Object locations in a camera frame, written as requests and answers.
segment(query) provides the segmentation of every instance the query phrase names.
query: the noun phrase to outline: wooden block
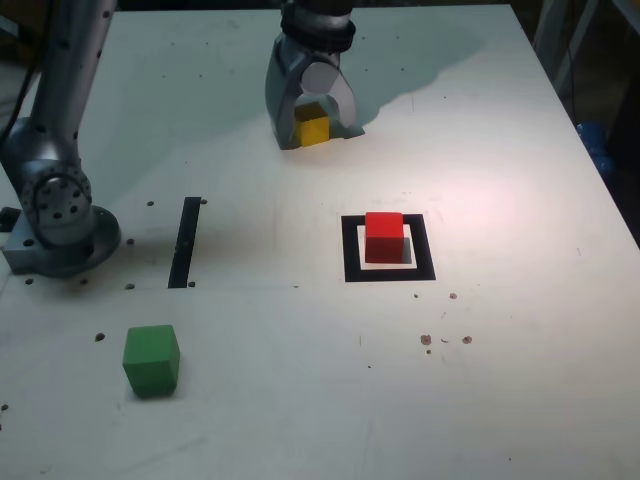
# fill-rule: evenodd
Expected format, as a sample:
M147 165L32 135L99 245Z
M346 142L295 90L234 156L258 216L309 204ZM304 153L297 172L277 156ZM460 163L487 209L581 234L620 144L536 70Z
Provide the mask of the wooden block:
M329 141L329 115L319 103L296 107L295 120L300 146L309 147Z
M171 325L130 328L122 366L141 398L170 395L178 384L180 348Z
M369 212L365 215L364 261L402 263L404 220L401 213Z

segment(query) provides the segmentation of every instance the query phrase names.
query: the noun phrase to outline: red cube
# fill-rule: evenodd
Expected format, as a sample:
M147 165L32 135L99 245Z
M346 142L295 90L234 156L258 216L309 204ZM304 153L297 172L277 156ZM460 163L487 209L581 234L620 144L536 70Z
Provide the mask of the red cube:
M403 224L401 213L367 213L364 220L364 261L402 263Z

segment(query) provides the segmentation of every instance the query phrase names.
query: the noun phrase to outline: black tape strip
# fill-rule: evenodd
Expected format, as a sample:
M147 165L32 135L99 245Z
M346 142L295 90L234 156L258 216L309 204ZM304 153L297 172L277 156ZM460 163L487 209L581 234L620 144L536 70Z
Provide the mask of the black tape strip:
M189 268L193 244L198 229L198 215L200 213L200 197L186 197L182 207L182 218L176 240L176 249L169 274L169 288L187 288Z

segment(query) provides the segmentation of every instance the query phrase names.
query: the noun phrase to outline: yellow cube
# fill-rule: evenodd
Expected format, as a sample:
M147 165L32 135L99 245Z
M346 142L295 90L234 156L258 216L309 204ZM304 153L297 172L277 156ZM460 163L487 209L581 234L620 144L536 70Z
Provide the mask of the yellow cube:
M319 103L296 107L295 118L300 146L309 147L329 141L329 115Z

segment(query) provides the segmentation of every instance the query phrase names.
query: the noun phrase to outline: green cube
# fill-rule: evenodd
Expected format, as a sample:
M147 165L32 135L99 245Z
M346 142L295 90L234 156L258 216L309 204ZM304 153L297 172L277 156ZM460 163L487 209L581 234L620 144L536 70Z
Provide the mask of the green cube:
M180 348L171 325L130 328L122 366L141 398L170 395L178 385Z

